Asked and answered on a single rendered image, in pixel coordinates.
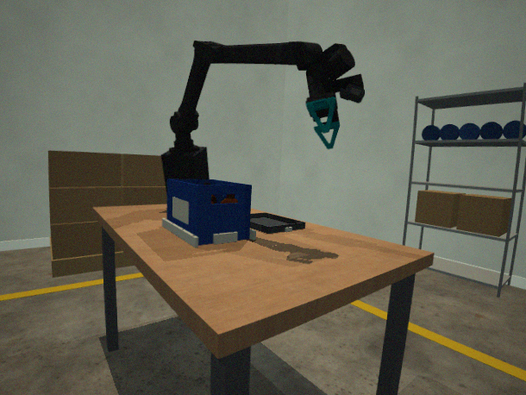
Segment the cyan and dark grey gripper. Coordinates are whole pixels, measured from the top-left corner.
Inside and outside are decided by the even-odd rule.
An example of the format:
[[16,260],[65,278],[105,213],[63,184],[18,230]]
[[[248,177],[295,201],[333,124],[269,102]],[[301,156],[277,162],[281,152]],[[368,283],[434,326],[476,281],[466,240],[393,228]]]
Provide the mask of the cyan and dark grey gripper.
[[[314,127],[314,130],[317,132],[326,148],[331,149],[334,147],[335,138],[340,127],[337,107],[335,105],[336,101],[334,92],[332,91],[320,94],[318,81],[322,80],[317,80],[309,87],[310,97],[307,97],[308,101],[306,101],[306,107],[310,113],[310,117],[314,118],[313,122],[316,122],[316,124],[318,125]],[[321,118],[326,116],[328,117],[327,121],[321,122]],[[331,142],[328,143],[325,137],[323,136],[322,132],[328,133],[330,129],[333,129],[334,131],[332,134]]]

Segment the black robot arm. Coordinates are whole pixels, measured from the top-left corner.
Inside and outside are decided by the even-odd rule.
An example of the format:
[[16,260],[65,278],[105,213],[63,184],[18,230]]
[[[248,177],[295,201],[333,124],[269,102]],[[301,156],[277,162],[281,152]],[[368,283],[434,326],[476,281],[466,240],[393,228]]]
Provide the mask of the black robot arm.
[[317,80],[322,80],[318,81],[320,94],[340,92],[340,98],[356,103],[365,96],[361,74],[338,79],[355,66],[354,57],[344,44],[335,43],[324,51],[317,43],[303,41],[230,46],[194,41],[193,47],[194,59],[185,94],[178,111],[170,118],[176,141],[169,151],[176,155],[200,150],[193,144],[191,132],[198,128],[196,107],[210,64],[293,65],[299,71],[306,71],[308,89]]

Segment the blue bottle crate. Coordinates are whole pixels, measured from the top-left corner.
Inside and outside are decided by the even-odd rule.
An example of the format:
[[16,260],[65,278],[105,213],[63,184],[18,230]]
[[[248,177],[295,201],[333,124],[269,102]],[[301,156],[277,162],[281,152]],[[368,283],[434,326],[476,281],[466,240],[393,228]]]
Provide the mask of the blue bottle crate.
[[[250,238],[251,193],[251,185],[240,183],[168,179],[167,220],[197,236],[198,246],[213,244],[213,234],[228,232],[238,232],[237,241],[246,240]],[[227,194],[235,194],[238,203],[220,204]],[[211,204],[211,195],[216,204]]]

